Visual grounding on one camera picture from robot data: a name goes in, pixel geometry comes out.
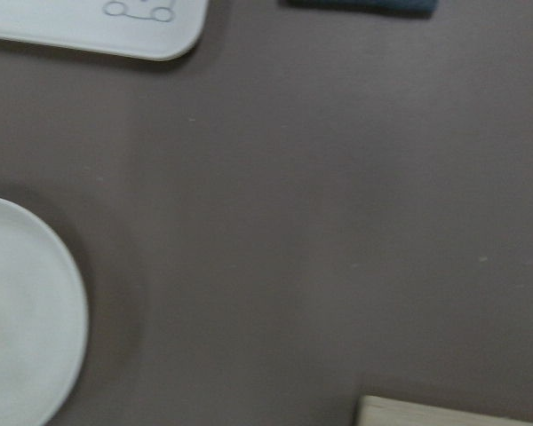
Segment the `cream rectangular tray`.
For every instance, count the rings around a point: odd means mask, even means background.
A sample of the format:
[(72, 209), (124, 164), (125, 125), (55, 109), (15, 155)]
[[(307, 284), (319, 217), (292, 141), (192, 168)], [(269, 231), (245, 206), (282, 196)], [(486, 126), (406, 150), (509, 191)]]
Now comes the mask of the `cream rectangular tray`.
[(195, 46), (208, 1), (0, 1), (0, 40), (165, 61)]

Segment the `wooden cutting board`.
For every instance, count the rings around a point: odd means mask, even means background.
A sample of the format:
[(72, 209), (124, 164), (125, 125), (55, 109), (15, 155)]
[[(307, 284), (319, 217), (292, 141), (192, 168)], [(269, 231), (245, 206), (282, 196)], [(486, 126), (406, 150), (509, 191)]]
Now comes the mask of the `wooden cutting board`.
[(533, 426), (533, 422), (367, 395), (360, 399), (355, 425)]

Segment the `grey folded cloth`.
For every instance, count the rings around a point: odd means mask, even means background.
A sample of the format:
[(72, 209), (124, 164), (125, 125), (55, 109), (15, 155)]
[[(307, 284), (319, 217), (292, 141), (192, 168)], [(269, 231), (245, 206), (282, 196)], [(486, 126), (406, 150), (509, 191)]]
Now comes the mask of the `grey folded cloth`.
[(400, 14), (428, 15), (438, 5), (437, 0), (296, 0), (290, 1), (303, 7), (359, 10)]

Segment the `beige round plate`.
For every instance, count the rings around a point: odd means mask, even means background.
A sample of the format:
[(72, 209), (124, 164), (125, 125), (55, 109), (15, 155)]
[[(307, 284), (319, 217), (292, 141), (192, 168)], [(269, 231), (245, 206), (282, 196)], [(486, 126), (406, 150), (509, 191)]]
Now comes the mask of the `beige round plate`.
[(0, 425), (45, 425), (81, 372), (89, 334), (84, 282), (42, 219), (0, 198)]

